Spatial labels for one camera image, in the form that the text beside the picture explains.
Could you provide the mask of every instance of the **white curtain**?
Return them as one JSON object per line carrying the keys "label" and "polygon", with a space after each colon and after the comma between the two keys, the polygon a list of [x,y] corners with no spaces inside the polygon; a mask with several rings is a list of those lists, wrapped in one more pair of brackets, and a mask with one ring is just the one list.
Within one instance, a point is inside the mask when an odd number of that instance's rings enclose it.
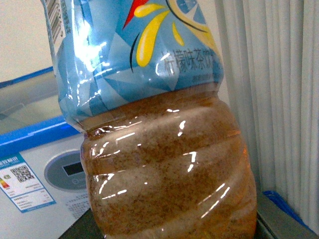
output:
{"label": "white curtain", "polygon": [[215,6],[230,105],[257,184],[319,234],[319,1]]}

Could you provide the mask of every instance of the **blue trim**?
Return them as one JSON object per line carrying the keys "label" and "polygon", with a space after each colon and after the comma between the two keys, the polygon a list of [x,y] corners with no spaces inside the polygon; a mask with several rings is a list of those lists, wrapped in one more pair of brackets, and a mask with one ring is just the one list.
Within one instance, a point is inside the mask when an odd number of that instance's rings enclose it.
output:
{"label": "blue trim", "polygon": [[33,211],[33,210],[36,210],[36,209],[40,209],[40,208],[44,208],[44,207],[47,207],[47,206],[50,206],[50,205],[53,205],[53,204],[56,204],[56,201],[52,201],[50,203],[41,204],[41,205],[35,206],[33,208],[24,209],[24,210],[22,210],[20,212],[27,213],[27,212],[30,212],[30,211]]}
{"label": "blue trim", "polygon": [[295,219],[301,225],[303,225],[308,230],[312,231],[303,220],[294,212],[294,210],[286,203],[286,201],[280,196],[276,191],[265,191],[263,193],[267,198],[269,198],[274,204],[277,205],[282,211],[287,213],[290,217]]}
{"label": "blue trim", "polygon": [[45,69],[42,69],[42,70],[39,70],[39,71],[36,71],[36,72],[33,72],[33,73],[25,75],[25,76],[21,76],[19,78],[16,78],[16,79],[13,79],[13,80],[10,80],[10,81],[1,82],[0,83],[0,89],[4,88],[6,86],[10,86],[10,85],[19,83],[21,81],[28,80],[28,79],[36,77],[36,76],[43,75],[43,74],[51,72],[51,71],[53,71],[53,67],[52,66],[48,67],[48,68],[45,68]]}
{"label": "blue trim", "polygon": [[0,135],[0,158],[78,134],[63,116]]}

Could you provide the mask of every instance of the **qr code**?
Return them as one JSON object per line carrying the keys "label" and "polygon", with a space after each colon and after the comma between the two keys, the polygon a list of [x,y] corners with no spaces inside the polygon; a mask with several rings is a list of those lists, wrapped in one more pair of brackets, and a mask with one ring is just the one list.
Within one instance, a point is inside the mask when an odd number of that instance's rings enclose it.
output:
{"label": "qr code", "polygon": [[15,175],[15,177],[19,180],[20,183],[34,178],[34,175],[25,165],[11,169],[11,172]]}

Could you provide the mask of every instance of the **white wall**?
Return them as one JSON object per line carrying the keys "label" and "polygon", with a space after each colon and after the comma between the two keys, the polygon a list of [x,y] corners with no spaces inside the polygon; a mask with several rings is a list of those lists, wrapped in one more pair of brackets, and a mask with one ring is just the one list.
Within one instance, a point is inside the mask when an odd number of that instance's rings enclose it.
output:
{"label": "white wall", "polygon": [[0,82],[52,66],[40,0],[0,0]]}

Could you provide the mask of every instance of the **barcode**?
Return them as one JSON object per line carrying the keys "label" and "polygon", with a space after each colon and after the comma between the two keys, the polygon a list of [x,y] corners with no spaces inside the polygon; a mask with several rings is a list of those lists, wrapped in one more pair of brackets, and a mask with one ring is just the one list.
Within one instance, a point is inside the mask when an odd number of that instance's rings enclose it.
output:
{"label": "barcode", "polygon": [[65,37],[61,0],[45,0],[45,3],[52,32],[52,40],[57,52]]}
{"label": "barcode", "polygon": [[34,175],[25,165],[11,169],[11,172],[15,175],[15,177],[17,178],[17,180],[19,180],[20,183],[34,178]]}

